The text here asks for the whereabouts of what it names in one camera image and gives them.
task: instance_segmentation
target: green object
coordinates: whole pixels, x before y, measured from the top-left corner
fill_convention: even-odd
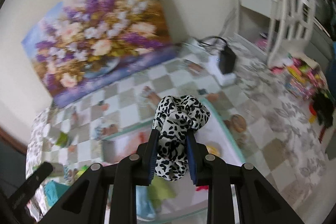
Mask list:
[[[176,194],[170,187],[169,182],[154,175],[152,183],[148,186],[148,199],[152,201],[153,207],[158,208],[161,206],[161,201],[175,197]]]
[[[68,144],[68,135],[61,131],[59,138],[55,144],[59,147],[66,147]]]
[[[44,195],[47,203],[52,207],[57,200],[69,189],[70,186],[57,183],[53,180],[49,181],[44,187]]]

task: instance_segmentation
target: table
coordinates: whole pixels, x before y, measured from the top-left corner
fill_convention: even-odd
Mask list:
[[[99,141],[93,140],[100,117],[125,130],[152,119],[155,107],[139,100],[145,86],[158,96],[191,94],[198,90],[218,93],[213,105],[223,120],[232,114],[242,115],[247,123],[245,141],[239,142],[247,162],[253,163],[293,207],[312,193],[325,173],[325,158],[307,117],[283,85],[266,66],[240,43],[229,40],[237,54],[237,83],[221,87],[208,72],[193,76],[182,65],[184,59],[207,67],[209,55],[201,48],[184,45],[177,58],[162,63],[89,94],[63,109],[48,108],[34,121],[27,151],[26,176],[42,161],[56,161],[80,168],[101,161]],[[109,108],[102,110],[102,105]],[[79,126],[70,131],[71,106],[81,117]],[[50,146],[41,130],[47,121],[73,137],[69,148]],[[43,214],[48,210],[42,186],[35,195]]]

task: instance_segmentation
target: leopard print fabric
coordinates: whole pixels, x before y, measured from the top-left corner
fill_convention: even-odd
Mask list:
[[[166,180],[178,180],[188,170],[185,140],[187,130],[197,131],[206,124],[208,109],[194,96],[166,96],[160,101],[153,129],[160,131],[155,173]]]

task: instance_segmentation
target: canvas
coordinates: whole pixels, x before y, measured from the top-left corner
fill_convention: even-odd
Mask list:
[[[22,45],[58,107],[176,55],[159,0],[64,0]]]

